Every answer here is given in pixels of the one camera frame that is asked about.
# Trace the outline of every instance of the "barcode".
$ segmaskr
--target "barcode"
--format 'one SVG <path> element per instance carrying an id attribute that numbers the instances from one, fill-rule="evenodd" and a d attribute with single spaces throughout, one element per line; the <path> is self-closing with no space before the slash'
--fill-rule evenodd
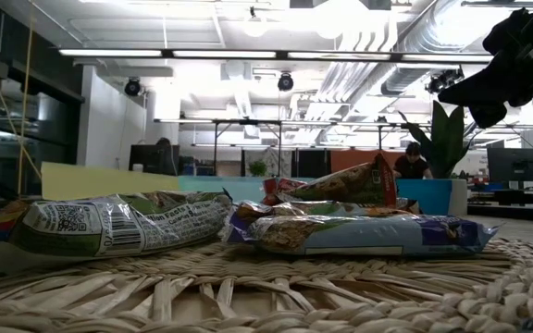
<path id="1" fill-rule="evenodd" d="M 139 249 L 141 245 L 141 232 L 137 229 L 135 221 L 130 219 L 130 214 L 112 212 L 110 214 L 112 228 L 112 245 L 108 251 L 122 251 Z"/>

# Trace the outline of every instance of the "plastic food package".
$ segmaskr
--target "plastic food package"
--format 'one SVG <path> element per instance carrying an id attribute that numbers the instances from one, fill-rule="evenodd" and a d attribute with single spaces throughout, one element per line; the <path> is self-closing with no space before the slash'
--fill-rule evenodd
<path id="1" fill-rule="evenodd" d="M 341 203 L 394 207 L 396 184 L 381 154 L 364 163 L 277 194 L 281 202 L 333 200 Z"/>
<path id="2" fill-rule="evenodd" d="M 15 250 L 0 254 L 0 271 L 188 245 L 215 237 L 230 209 L 225 192 L 154 191 L 14 203 L 0 212 L 0 253 L 10 245 Z"/>
<path id="3" fill-rule="evenodd" d="M 267 216 L 244 241 L 286 254 L 465 254 L 481 252 L 497 229 L 452 216 Z"/>
<path id="4" fill-rule="evenodd" d="M 243 201 L 234 209 L 229 217 L 224 239 L 228 242 L 241 242 L 251 239 L 247 235 L 248 228 L 259 218 L 265 216 L 394 216 L 409 215 L 412 206 L 407 200 L 400 200 L 401 208 L 375 207 L 359 203 L 321 202 L 289 202 L 268 206 L 250 201 Z"/>
<path id="5" fill-rule="evenodd" d="M 263 199 L 263 204 L 275 205 L 279 202 L 277 198 L 277 193 L 282 191 L 289 191 L 296 189 L 305 184 L 305 181 L 285 179 L 285 178 L 271 178 L 265 179 L 263 181 L 263 189 L 265 190 L 265 199 Z"/>

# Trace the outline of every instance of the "green leaves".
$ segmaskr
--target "green leaves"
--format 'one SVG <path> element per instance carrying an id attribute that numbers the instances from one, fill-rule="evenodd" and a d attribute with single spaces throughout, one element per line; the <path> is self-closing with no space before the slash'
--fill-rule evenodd
<path id="1" fill-rule="evenodd" d="M 448 117 L 443 106 L 439 102 L 433 102 L 431 139 L 416 124 L 409 123 L 404 114 L 400 115 L 406 121 L 403 128 L 408 129 L 420 143 L 421 154 L 429 163 L 433 177 L 448 178 L 470 146 L 470 142 L 464 145 L 464 108 L 456 107 Z M 466 128 L 466 131 L 472 130 L 474 128 Z"/>

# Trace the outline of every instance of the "security camera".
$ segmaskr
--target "security camera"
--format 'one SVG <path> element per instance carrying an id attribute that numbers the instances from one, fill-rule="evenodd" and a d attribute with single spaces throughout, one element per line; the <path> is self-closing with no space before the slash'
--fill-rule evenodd
<path id="1" fill-rule="evenodd" d="M 279 90 L 282 92 L 288 92 L 293 89 L 293 79 L 291 78 L 291 73 L 281 73 L 277 87 L 279 87 Z"/>
<path id="2" fill-rule="evenodd" d="M 125 94 L 132 97 L 141 96 L 144 89 L 139 81 L 139 78 L 129 78 L 129 82 L 125 85 Z"/>

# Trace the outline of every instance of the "man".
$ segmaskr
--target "man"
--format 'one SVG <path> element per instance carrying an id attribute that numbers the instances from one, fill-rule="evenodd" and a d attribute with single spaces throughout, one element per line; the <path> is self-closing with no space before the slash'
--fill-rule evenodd
<path id="1" fill-rule="evenodd" d="M 394 164 L 394 176 L 402 179 L 433 179 L 427 162 L 421 159 L 421 146 L 411 142 L 406 147 L 406 155 L 400 156 Z"/>

